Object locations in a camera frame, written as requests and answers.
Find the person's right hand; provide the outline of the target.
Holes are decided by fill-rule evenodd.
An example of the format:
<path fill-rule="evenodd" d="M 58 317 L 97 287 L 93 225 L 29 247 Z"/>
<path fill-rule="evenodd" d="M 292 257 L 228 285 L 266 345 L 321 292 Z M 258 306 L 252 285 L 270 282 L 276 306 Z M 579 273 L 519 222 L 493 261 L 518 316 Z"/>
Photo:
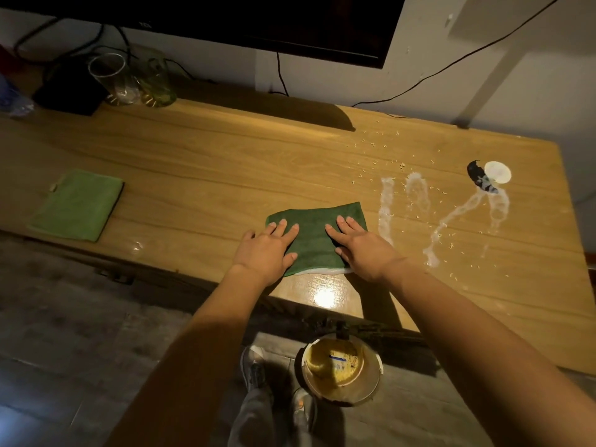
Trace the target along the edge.
<path fill-rule="evenodd" d="M 356 238 L 336 238 L 338 227 L 325 225 L 325 232 L 339 246 L 348 247 L 353 254 L 350 267 L 359 277 L 368 282 L 397 288 L 403 283 L 404 266 L 407 260 L 389 242 L 376 233 L 371 233 L 359 225 Z"/>

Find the dark green cleaning cloth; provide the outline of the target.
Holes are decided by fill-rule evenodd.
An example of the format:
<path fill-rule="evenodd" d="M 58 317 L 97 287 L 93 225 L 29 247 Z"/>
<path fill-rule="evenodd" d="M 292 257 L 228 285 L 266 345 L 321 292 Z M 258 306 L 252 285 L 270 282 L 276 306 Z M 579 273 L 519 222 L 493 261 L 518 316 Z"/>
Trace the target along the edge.
<path fill-rule="evenodd" d="M 287 253 L 297 253 L 296 261 L 285 271 L 283 277 L 303 274 L 339 275 L 351 273 L 349 265 L 335 252 L 339 244 L 328 236 L 325 225 L 339 230 L 337 217 L 352 217 L 364 230 L 367 224 L 360 202 L 321 209 L 289 209 L 269 215 L 265 225 L 280 220 L 287 221 L 287 227 L 299 225 L 296 239 L 287 248 Z"/>

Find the person's right forearm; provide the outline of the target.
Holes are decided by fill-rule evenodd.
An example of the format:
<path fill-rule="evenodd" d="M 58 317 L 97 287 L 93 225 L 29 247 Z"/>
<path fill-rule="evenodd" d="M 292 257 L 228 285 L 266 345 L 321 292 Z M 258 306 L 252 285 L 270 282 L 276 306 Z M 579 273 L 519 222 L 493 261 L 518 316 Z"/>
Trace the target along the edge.
<path fill-rule="evenodd" d="M 596 402 L 528 342 L 404 258 L 381 277 L 496 447 L 596 447 Z"/>

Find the person's left forearm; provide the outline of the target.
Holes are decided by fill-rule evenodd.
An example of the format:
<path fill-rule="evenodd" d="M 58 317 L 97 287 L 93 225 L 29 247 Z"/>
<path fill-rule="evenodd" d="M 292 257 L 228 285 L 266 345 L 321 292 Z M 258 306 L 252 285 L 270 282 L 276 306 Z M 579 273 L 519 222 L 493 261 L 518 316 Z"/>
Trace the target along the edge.
<path fill-rule="evenodd" d="M 234 264 L 168 347 L 105 447 L 205 447 L 266 275 Z"/>

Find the person's left shoe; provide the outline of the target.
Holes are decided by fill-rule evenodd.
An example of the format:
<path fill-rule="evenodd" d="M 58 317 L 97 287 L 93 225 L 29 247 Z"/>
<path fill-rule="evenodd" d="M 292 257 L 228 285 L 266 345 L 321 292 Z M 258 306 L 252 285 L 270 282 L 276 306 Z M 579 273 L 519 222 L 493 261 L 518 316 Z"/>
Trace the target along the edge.
<path fill-rule="evenodd" d="M 264 351 L 256 345 L 246 346 L 240 356 L 240 371 L 248 392 L 268 386 Z"/>

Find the person's shoe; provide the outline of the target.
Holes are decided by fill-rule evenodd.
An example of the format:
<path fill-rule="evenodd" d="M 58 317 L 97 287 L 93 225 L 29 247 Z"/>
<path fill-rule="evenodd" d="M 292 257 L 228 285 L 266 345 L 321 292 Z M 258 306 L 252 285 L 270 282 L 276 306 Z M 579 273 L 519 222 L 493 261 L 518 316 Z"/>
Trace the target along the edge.
<path fill-rule="evenodd" d="M 240 356 L 240 371 L 248 392 L 268 386 L 264 351 L 256 345 L 246 346 Z"/>
<path fill-rule="evenodd" d="M 294 391 L 291 399 L 291 420 L 297 433 L 311 433 L 317 421 L 317 399 L 306 389 L 300 387 Z"/>

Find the round waste bucket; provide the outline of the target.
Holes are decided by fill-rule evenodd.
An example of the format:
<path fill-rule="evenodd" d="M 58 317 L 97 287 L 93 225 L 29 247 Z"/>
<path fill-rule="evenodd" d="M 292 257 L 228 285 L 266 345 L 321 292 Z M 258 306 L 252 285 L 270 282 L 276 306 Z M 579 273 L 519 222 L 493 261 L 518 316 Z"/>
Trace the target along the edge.
<path fill-rule="evenodd" d="M 381 357 L 364 341 L 329 334 L 304 348 L 300 370 L 306 389 L 336 406 L 360 406 L 379 390 L 384 376 Z"/>

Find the black torn wrapper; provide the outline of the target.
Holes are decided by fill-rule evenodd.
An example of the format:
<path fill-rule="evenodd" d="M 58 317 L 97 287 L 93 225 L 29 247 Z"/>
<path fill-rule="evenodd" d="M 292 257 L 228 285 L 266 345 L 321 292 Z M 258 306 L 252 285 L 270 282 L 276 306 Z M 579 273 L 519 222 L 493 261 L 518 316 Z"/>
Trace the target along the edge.
<path fill-rule="evenodd" d="M 492 183 L 485 170 L 478 165 L 478 160 L 469 162 L 467 165 L 467 174 L 475 186 L 477 186 L 483 192 L 488 194 L 499 193 L 498 188 Z"/>

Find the white round lid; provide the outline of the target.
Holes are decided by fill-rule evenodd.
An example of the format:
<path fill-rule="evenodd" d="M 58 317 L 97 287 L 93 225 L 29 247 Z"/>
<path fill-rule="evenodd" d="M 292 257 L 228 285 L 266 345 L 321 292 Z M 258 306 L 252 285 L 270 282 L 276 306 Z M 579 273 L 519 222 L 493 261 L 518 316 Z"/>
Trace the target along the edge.
<path fill-rule="evenodd" d="M 502 162 L 488 161 L 486 162 L 483 169 L 491 182 L 495 182 L 497 184 L 506 184 L 511 180 L 511 170 Z"/>

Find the person's grey trousers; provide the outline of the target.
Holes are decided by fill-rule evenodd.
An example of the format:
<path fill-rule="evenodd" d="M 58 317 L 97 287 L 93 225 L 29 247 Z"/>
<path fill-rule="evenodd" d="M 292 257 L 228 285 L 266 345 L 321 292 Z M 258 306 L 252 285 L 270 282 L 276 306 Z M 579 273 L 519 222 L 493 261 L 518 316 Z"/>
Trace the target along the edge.
<path fill-rule="evenodd" d="M 269 386 L 248 392 L 236 416 L 227 447 L 276 447 L 272 412 L 273 395 Z M 288 447 L 313 447 L 311 433 L 297 433 L 293 427 Z"/>

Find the light green folded cloth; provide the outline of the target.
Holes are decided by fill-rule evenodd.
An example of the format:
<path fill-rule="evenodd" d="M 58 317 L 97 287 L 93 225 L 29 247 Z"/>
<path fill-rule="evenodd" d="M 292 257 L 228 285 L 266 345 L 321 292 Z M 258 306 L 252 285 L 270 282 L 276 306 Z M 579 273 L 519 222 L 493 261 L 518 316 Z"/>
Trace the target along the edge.
<path fill-rule="evenodd" d="M 97 242 L 123 188 L 120 178 L 70 170 L 54 184 L 27 228 L 52 237 Z"/>

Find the clear drinking glass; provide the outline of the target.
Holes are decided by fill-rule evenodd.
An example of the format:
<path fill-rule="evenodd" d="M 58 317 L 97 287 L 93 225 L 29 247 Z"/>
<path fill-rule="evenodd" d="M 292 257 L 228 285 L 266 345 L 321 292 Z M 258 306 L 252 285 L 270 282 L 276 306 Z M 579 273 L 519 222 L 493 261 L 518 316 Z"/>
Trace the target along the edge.
<path fill-rule="evenodd" d="M 111 106 L 132 105 L 141 93 L 129 65 L 118 53 L 103 53 L 88 62 L 88 71 L 107 91 L 106 103 Z"/>

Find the black flat screen television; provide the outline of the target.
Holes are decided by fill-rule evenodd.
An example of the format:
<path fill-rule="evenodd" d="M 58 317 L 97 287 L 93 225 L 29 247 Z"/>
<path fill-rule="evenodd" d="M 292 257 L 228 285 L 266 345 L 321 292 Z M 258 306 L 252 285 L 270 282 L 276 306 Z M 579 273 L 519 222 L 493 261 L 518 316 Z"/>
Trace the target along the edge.
<path fill-rule="evenodd" d="M 370 68 L 405 0 L 0 0 L 0 7 Z"/>

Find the black set-top box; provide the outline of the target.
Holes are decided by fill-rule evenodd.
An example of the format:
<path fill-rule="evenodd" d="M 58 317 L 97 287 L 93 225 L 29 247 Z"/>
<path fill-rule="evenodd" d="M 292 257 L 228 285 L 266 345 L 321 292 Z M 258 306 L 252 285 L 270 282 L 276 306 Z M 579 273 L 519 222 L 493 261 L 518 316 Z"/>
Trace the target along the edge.
<path fill-rule="evenodd" d="M 32 95 L 40 107 L 90 117 L 108 97 L 108 90 L 89 72 L 86 59 L 69 58 L 47 67 L 42 85 Z"/>

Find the clear blue plastic bottle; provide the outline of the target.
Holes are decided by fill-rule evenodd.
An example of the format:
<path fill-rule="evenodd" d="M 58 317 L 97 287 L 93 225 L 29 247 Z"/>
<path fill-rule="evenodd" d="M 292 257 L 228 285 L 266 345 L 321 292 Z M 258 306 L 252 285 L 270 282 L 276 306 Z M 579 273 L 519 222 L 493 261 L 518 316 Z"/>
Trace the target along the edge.
<path fill-rule="evenodd" d="M 21 118 L 34 112 L 34 102 L 0 73 L 0 114 Z"/>

